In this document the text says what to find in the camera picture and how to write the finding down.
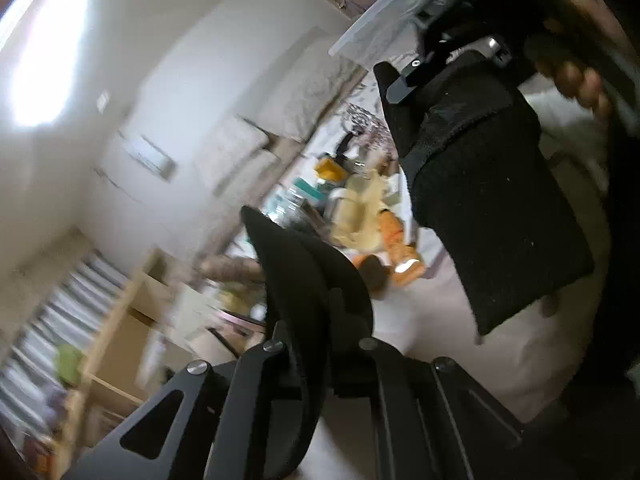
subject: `black mechanical device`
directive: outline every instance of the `black mechanical device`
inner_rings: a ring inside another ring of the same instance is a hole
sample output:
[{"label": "black mechanical device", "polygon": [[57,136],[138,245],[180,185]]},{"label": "black mechanical device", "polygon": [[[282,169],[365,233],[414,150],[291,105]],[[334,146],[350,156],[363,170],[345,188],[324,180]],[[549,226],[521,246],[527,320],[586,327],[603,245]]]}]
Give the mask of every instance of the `black mechanical device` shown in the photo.
[{"label": "black mechanical device", "polygon": [[[550,16],[565,26],[562,38],[546,32]],[[514,84],[541,50],[599,70],[620,125],[638,136],[638,69],[561,0],[430,0],[415,23],[420,55],[388,89],[389,102],[410,99],[453,50],[491,36],[494,61]],[[380,480],[574,477],[452,359],[419,362],[373,338],[364,283],[338,251],[257,211],[242,216],[266,276],[267,341],[237,363],[188,365],[65,480],[286,478],[329,388],[369,399]]]}]

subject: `human hand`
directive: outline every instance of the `human hand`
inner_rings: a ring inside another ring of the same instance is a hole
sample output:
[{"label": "human hand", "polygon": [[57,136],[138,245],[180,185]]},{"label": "human hand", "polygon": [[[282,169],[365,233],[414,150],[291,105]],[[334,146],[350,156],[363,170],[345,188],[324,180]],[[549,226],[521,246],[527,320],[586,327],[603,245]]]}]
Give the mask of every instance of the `human hand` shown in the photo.
[{"label": "human hand", "polygon": [[[618,20],[601,0],[568,0],[568,4],[575,7],[585,19],[620,48],[629,53],[633,52]],[[562,26],[556,20],[548,20],[545,25],[551,32],[562,34]],[[592,110],[595,117],[605,120],[611,114],[611,101],[602,87],[600,74],[593,68],[580,70],[570,61],[554,68],[544,60],[539,60],[536,69],[542,75],[552,78],[562,95],[569,99],[575,98],[582,107]]]}]

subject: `fluorescent light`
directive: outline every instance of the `fluorescent light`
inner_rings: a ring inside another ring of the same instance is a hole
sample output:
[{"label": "fluorescent light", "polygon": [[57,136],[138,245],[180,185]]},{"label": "fluorescent light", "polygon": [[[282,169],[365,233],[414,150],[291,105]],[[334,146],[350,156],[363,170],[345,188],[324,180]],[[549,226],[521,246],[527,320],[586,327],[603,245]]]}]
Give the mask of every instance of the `fluorescent light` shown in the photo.
[{"label": "fluorescent light", "polygon": [[21,126],[50,123],[71,92],[87,0],[46,0],[14,71],[12,104]]},{"label": "fluorescent light", "polygon": [[0,18],[0,50],[33,0],[14,0]]}]

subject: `white wall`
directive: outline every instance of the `white wall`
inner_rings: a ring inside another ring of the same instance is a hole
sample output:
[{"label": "white wall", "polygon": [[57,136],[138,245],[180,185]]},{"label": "white wall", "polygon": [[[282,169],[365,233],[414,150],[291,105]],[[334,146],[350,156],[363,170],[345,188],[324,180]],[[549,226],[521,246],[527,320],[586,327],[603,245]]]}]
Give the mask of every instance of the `white wall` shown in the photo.
[{"label": "white wall", "polygon": [[171,156],[177,173],[170,182],[153,176],[114,136],[100,164],[108,178],[94,177],[82,230],[123,269],[153,244],[179,256],[189,219],[210,199],[191,164],[203,138],[312,29],[339,35],[348,24],[324,0],[220,3],[149,75],[122,127],[124,136],[145,136]]},{"label": "white wall", "polygon": [[[94,161],[140,82],[221,0],[88,0],[65,109],[52,124],[24,129],[10,108],[11,74],[42,1],[0,52],[0,276],[78,222]],[[101,116],[95,101],[103,89],[113,98]]]}]

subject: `clear plastic container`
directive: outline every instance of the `clear plastic container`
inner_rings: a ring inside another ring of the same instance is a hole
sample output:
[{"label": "clear plastic container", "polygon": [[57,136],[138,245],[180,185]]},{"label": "clear plastic container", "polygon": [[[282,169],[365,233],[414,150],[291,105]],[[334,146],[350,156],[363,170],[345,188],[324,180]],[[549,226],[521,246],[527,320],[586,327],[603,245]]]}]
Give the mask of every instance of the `clear plastic container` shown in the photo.
[{"label": "clear plastic container", "polygon": [[[377,62],[387,59],[391,54],[415,51],[415,32],[410,20],[428,1],[376,1],[336,41],[329,49],[329,54],[348,57],[371,70]],[[401,41],[404,52],[395,52],[394,44],[398,41]]]}]

